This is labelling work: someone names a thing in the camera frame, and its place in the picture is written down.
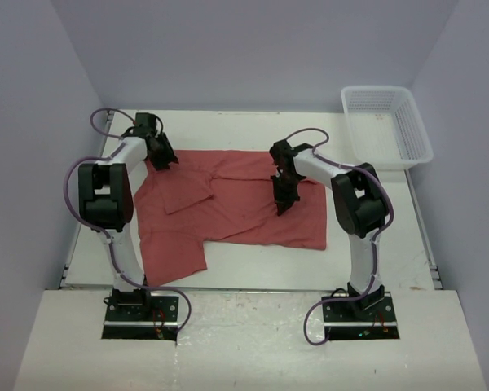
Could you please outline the red t shirt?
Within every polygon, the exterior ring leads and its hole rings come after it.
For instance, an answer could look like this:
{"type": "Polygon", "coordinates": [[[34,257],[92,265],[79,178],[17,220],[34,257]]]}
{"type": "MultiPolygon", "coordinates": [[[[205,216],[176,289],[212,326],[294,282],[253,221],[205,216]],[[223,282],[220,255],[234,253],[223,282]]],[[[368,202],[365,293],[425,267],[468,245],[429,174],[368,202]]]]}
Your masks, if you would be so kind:
{"type": "Polygon", "coordinates": [[[297,187],[301,200],[277,213],[268,152],[180,150],[179,163],[148,175],[134,196],[147,281],[165,285],[206,270],[204,243],[279,245],[324,250],[323,185],[297,187]]]}

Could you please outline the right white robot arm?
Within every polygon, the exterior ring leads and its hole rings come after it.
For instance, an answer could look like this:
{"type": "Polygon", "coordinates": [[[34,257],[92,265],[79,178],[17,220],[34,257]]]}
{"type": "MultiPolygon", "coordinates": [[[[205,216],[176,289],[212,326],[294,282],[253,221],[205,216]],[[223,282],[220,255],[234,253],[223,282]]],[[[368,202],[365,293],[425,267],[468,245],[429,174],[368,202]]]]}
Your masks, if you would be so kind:
{"type": "Polygon", "coordinates": [[[365,320],[383,300],[385,288],[379,274],[379,237],[392,223],[393,207],[368,163],[348,165],[321,156],[308,143],[293,147],[282,139],[269,153],[276,167],[271,177],[273,195],[280,216],[300,200],[298,184],[312,179],[332,191],[339,226],[349,236],[351,272],[346,296],[337,306],[365,320]]]}

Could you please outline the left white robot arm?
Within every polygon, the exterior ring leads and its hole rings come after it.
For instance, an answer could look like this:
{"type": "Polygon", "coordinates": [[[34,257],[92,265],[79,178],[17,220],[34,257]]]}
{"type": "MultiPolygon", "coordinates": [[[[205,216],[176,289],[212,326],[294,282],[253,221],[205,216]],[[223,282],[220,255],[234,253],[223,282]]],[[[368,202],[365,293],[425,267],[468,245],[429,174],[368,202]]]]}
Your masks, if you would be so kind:
{"type": "Polygon", "coordinates": [[[131,239],[134,198],[129,176],[141,162],[162,171],[177,164],[178,157],[160,117],[138,112],[129,119],[131,126],[114,137],[117,146],[110,155],[85,157],[71,168],[77,171],[78,190],[78,210],[73,214],[106,248],[114,276],[109,308],[143,320],[152,313],[153,300],[131,239]]]}

